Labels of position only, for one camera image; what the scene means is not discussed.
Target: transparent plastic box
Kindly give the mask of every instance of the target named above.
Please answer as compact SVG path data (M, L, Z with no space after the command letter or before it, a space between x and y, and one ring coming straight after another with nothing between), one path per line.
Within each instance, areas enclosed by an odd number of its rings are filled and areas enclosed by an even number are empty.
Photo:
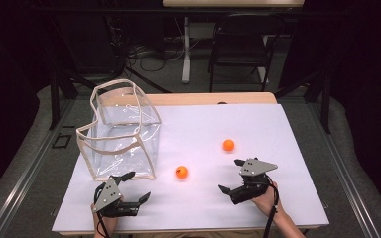
M94 180L135 172L154 179L161 118L141 88L128 79L96 86L90 98L92 123L76 140Z

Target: person's arm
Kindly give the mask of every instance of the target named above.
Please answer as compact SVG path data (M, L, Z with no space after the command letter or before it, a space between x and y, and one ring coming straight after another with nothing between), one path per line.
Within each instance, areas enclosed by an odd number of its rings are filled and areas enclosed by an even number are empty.
M94 220L94 238L104 238L105 233L103 227L101 226L101 224L99 224L97 213L92 212L92 219ZM110 237L113 235L113 232L116 229L118 220L118 217L103 217L104 226L106 227Z
M252 201L262 213L269 216L274 205L274 190L269 186L265 194L253 198ZM277 212L274 215L273 222L286 238L305 237L284 210L281 200L278 201Z

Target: wrist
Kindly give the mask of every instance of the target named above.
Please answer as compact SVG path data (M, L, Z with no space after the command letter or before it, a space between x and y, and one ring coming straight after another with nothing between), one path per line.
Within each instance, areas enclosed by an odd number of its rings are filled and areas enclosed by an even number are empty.
M281 209L275 213L273 222L276 226L280 226L281 224L287 223L289 219L290 216L283 209Z

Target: ping pong ball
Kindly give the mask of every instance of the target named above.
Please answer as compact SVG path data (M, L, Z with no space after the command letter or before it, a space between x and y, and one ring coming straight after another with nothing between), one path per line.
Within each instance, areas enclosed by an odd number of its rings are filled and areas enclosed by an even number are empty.
M224 151L232 151L234 149L234 142L230 139L225 140L222 143L222 149L224 149Z
M188 169L184 166L179 166L176 168L176 177L179 179L184 179L188 175Z

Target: office chair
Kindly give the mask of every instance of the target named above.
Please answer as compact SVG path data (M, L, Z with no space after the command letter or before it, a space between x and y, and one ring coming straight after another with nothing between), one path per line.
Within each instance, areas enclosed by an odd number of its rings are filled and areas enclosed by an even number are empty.
M261 84L264 91L275 42L283 29L284 21L276 15L236 13L222 17L213 32L209 91L212 92L214 85L215 65L254 67L252 73L257 67L264 67L264 80L259 76L259 83L256 83ZM264 37L272 37L272 41L264 43Z

